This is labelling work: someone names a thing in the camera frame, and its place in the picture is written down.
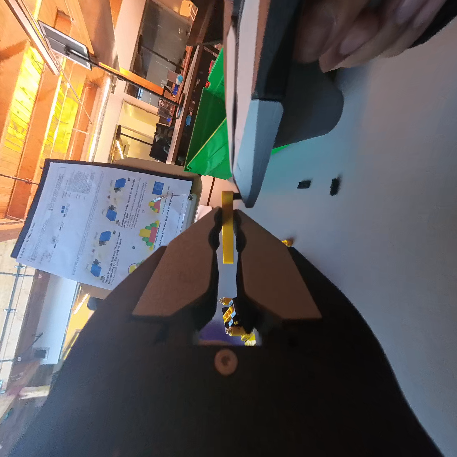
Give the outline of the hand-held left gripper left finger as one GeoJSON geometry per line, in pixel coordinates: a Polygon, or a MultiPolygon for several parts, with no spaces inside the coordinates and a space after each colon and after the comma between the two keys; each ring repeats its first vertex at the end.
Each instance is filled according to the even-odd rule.
{"type": "Polygon", "coordinates": [[[184,321],[200,331],[213,318],[219,281],[221,208],[175,237],[165,248],[132,317],[153,323],[184,321]]]}

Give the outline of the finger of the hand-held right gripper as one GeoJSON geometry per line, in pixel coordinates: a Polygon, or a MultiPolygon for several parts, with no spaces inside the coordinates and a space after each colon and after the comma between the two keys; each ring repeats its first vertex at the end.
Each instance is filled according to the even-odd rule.
{"type": "Polygon", "coordinates": [[[229,160],[232,172],[241,172],[241,144],[243,137],[243,101],[238,87],[239,25],[243,1],[224,1],[223,45],[225,108],[228,128],[229,160]]]}
{"type": "Polygon", "coordinates": [[[265,178],[273,147],[251,132],[256,117],[254,113],[253,89],[256,81],[262,38],[266,28],[266,16],[271,1],[243,1],[239,25],[238,87],[243,101],[243,137],[241,144],[241,172],[231,172],[242,195],[246,208],[254,207],[265,178]]]}

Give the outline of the yellow black lego vehicle model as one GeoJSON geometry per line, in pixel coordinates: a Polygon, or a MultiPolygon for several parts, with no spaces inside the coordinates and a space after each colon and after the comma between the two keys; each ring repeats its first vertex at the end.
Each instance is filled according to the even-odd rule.
{"type": "Polygon", "coordinates": [[[230,337],[240,338],[245,346],[256,346],[254,331],[248,333],[243,326],[238,298],[222,297],[219,299],[219,303],[222,306],[225,333],[230,337]]]}

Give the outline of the printed instruction sheet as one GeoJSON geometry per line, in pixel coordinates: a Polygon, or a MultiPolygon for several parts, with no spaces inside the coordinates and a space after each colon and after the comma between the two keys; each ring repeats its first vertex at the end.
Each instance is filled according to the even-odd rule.
{"type": "Polygon", "coordinates": [[[11,257],[111,291],[189,225],[192,185],[190,175],[46,159],[11,257]]]}

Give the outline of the white stand base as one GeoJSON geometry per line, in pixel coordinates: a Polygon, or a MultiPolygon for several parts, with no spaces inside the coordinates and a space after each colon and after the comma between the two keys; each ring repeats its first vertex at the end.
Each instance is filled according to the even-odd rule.
{"type": "Polygon", "coordinates": [[[207,218],[209,221],[214,223],[215,221],[215,215],[217,215],[219,211],[219,208],[211,207],[211,206],[206,206],[206,205],[199,205],[197,208],[196,216],[194,223],[197,223],[198,221],[207,218]]]}

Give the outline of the yellow lego beam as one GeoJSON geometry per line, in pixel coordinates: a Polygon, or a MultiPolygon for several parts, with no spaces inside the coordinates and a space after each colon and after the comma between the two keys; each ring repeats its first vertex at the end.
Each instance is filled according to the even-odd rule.
{"type": "Polygon", "coordinates": [[[222,254],[225,265],[234,264],[233,191],[222,192],[222,254]]]}

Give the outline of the green plastic bin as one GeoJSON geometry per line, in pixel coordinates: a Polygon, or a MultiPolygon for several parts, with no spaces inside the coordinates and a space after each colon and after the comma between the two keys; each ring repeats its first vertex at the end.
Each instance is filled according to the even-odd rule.
{"type": "Polygon", "coordinates": [[[185,170],[222,180],[232,177],[225,110],[223,49],[220,50],[209,73],[208,84],[202,91],[185,170]]]}

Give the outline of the instruction sheet on stand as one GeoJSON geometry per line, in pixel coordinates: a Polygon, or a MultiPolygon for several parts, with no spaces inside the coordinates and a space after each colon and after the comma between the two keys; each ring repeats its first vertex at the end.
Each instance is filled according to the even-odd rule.
{"type": "Polygon", "coordinates": [[[138,158],[124,158],[110,163],[98,163],[96,165],[103,166],[118,166],[121,168],[133,168],[136,172],[151,173],[153,175],[170,175],[172,178],[185,178],[192,180],[191,193],[194,194],[191,202],[187,205],[186,217],[183,222],[182,231],[188,229],[196,220],[197,208],[200,204],[201,195],[203,191],[203,183],[200,175],[186,172],[183,167],[175,164],[161,163],[152,160],[138,159],[138,158]]]}

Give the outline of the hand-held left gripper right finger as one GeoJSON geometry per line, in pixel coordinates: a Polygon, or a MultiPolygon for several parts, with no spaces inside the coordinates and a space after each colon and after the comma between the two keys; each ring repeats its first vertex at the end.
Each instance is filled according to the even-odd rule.
{"type": "Polygon", "coordinates": [[[234,212],[237,313],[244,329],[267,334],[322,319],[289,249],[241,210],[234,212]]]}

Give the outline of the person's right hand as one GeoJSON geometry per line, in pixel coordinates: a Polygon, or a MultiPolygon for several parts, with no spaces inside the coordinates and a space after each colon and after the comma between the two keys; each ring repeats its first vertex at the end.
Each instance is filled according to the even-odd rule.
{"type": "Polygon", "coordinates": [[[298,23],[293,59],[325,73],[402,54],[426,31],[444,0],[309,1],[298,23]]]}

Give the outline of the hanging grey panel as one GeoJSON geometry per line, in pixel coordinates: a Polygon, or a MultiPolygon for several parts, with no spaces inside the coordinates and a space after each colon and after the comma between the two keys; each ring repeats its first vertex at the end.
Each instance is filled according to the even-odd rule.
{"type": "Polygon", "coordinates": [[[38,26],[46,44],[54,53],[71,60],[89,71],[92,70],[89,48],[85,44],[40,20],[38,21],[38,26]]]}

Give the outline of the metal ceiling rail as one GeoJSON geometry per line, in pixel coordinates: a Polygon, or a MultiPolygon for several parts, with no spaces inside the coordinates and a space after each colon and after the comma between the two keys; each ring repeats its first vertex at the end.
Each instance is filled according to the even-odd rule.
{"type": "Polygon", "coordinates": [[[25,2],[21,0],[6,0],[5,3],[49,70],[54,75],[60,75],[61,66],[52,50],[49,48],[49,45],[46,43],[43,34],[39,29],[38,22],[33,17],[25,2]]]}

